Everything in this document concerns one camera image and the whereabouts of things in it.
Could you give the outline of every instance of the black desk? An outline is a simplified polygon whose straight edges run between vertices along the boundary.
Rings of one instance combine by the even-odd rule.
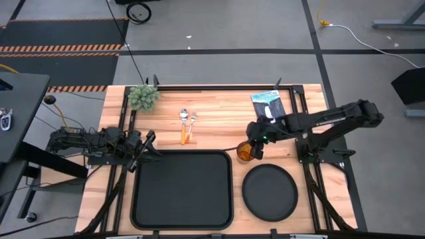
[[[13,87],[12,90],[0,91],[0,108],[13,110],[10,130],[0,130],[1,222],[21,177],[27,176],[36,179],[40,173],[40,169],[29,166],[29,162],[83,179],[87,177],[88,170],[81,165],[23,142],[46,94],[49,76],[0,72],[0,79]],[[34,194],[35,191],[31,187],[18,215],[19,218],[26,216]]]

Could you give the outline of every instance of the orange and black striped tape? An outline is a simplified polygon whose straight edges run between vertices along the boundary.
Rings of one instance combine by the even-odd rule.
[[[63,56],[119,56],[113,52],[99,53],[54,53],[54,54],[0,54],[0,57],[63,57]]]
[[[62,46],[0,46],[0,52],[52,52],[79,50],[119,50],[122,44],[87,44]]]
[[[11,22],[31,22],[31,21],[109,21],[114,20],[113,18],[98,18],[98,19],[19,19],[11,20]],[[127,17],[116,18],[116,20],[128,20]]]
[[[49,86],[47,92],[105,92],[108,86]]]

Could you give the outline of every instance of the rectangular black tray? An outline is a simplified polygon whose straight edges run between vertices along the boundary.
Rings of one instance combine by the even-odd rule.
[[[222,150],[161,150],[135,172],[131,223],[141,230],[222,230],[233,220],[232,161]]]

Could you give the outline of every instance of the black floor mat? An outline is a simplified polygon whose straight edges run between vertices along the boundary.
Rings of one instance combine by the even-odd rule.
[[[20,73],[48,74],[55,86],[51,92],[104,91],[114,80],[117,61],[117,53],[0,54],[0,64]]]
[[[127,19],[117,19],[125,36]],[[117,50],[124,41],[113,19],[11,21],[0,52]]]

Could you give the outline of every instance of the green plant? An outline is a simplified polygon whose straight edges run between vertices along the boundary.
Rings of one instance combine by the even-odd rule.
[[[130,88],[128,100],[133,110],[150,112],[153,110],[155,101],[159,99],[159,92],[153,86],[139,85]]]

